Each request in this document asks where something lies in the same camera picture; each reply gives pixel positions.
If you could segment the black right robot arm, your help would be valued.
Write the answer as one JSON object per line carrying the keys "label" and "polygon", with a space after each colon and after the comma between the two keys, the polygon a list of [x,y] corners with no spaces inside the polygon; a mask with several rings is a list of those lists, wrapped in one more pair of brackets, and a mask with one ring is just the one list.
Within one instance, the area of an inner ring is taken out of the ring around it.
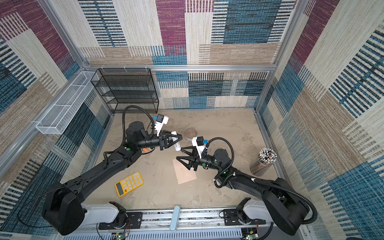
{"label": "black right robot arm", "polygon": [[214,184],[218,189],[228,187],[262,200],[273,223],[288,235],[293,236],[301,225],[309,225],[317,220],[318,211],[315,205],[297,193],[286,180],[263,180],[234,168],[232,147],[228,151],[217,149],[213,155],[209,155],[208,148],[216,140],[218,138],[206,141],[198,137],[197,143],[181,148],[183,156],[178,156],[177,161],[188,170],[196,171],[199,166],[216,170]]}

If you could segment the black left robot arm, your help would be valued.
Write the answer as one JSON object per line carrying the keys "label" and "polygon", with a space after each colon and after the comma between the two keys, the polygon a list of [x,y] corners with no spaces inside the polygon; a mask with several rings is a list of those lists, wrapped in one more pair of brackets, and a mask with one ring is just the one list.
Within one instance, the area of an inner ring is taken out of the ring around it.
{"label": "black left robot arm", "polygon": [[133,165],[142,155],[143,148],[159,147],[163,150],[182,140],[180,134],[157,130],[156,120],[143,108],[130,105],[123,112],[126,113],[129,109],[139,110],[148,116],[152,124],[150,133],[140,121],[132,122],[129,126],[122,122],[121,145],[113,151],[104,152],[101,163],[64,184],[57,182],[50,185],[45,193],[38,196],[45,198],[42,211],[44,220],[61,235],[74,232],[82,224],[87,213],[82,207],[85,199],[115,174]]}

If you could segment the white tape roll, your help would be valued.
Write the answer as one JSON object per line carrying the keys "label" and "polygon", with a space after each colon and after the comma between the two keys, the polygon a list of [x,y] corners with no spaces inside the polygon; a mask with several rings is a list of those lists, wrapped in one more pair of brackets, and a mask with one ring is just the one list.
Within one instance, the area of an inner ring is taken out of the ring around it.
{"label": "white tape roll", "polygon": [[198,136],[198,131],[194,128],[189,128],[185,131],[186,140],[191,142],[193,138]]}

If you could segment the pencil holder with pencils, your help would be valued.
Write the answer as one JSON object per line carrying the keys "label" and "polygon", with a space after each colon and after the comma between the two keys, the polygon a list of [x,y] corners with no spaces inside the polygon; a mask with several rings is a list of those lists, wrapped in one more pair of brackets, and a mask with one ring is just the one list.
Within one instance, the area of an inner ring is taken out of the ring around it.
{"label": "pencil holder with pencils", "polygon": [[257,160],[250,165],[250,171],[253,175],[260,177],[266,173],[270,166],[277,160],[277,154],[270,148],[260,150]]}

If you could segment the yellow calculator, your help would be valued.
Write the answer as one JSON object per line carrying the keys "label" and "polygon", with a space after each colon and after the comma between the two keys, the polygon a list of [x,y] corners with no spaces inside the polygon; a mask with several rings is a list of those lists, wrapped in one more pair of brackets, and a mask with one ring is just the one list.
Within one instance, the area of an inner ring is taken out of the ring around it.
{"label": "yellow calculator", "polygon": [[142,175],[136,172],[115,183],[118,196],[121,198],[144,184]]}

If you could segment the pink envelope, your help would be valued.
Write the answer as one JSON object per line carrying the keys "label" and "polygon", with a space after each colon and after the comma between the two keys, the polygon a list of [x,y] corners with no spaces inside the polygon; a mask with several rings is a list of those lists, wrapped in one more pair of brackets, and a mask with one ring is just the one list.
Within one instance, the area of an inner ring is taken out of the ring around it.
{"label": "pink envelope", "polygon": [[183,164],[178,160],[173,160],[173,165],[175,169],[175,174],[177,182],[179,185],[197,180],[197,175],[193,170],[188,170]]}

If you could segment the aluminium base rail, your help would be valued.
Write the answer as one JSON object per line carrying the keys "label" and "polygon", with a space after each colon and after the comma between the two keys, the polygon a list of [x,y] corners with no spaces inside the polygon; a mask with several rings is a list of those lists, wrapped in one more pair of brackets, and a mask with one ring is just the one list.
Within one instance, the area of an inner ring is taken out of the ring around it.
{"label": "aluminium base rail", "polygon": [[170,231],[174,209],[133,210],[134,226],[124,230],[101,230],[85,226],[72,234],[53,233],[51,240],[315,240],[312,226],[301,226],[294,236],[285,234],[265,217],[250,225],[236,225],[225,216],[224,207],[182,208],[175,232]]}

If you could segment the black mesh shelf rack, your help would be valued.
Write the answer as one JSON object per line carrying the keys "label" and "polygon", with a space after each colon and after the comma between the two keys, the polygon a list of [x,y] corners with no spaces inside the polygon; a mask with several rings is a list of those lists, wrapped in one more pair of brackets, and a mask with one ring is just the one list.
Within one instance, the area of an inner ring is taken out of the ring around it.
{"label": "black mesh shelf rack", "polygon": [[113,113],[122,113],[129,105],[157,113],[159,96],[153,75],[146,68],[99,68],[91,83]]}

